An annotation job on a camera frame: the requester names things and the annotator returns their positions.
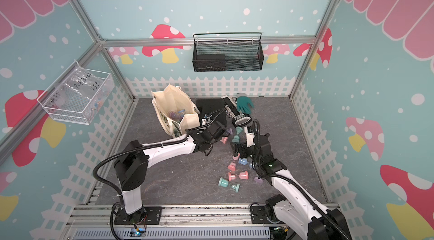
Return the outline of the cream canvas tote bag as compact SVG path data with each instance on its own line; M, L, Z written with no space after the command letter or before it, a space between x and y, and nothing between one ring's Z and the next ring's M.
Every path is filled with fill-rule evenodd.
M199 111L191 98L179 86L168 85L163 91L152 92L152 105L164 131L176 138L187 129L200 126ZM185 110L182 119L178 111Z

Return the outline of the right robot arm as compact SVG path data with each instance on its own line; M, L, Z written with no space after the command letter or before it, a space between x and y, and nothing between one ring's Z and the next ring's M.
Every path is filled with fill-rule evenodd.
M247 127L247 141L231 147L250 158L257 176L280 192L265 205L267 218L288 225L303 240L350 240L348 223L339 209L329 209L310 195L271 151L269 133L261 134L258 120Z

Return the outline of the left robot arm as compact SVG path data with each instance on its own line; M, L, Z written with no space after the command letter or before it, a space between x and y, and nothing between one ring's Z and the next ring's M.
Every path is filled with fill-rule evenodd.
M224 124L214 119L202 126L187 129L185 134L158 143L141 144L137 140L131 142L123 152L108 157L98 163L92 172L93 177L113 188L120 202L115 205L121 213L132 220L146 216L146 210L141 199L141 185L146 178L146 172L152 166L180 155L203 152L208 156L213 145L227 136ZM98 174L106 164L114 162L119 184L115 184Z

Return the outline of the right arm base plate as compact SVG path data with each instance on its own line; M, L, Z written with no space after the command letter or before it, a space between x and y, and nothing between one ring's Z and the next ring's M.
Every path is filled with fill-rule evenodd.
M284 224L270 206L254 203L249 206L249 212L252 224Z

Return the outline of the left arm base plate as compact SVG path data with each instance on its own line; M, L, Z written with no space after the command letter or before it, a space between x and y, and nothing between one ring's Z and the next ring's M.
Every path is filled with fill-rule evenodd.
M162 207L142 206L132 214L127 214L125 209L118 210L115 214L115 225L158 225L162 216Z

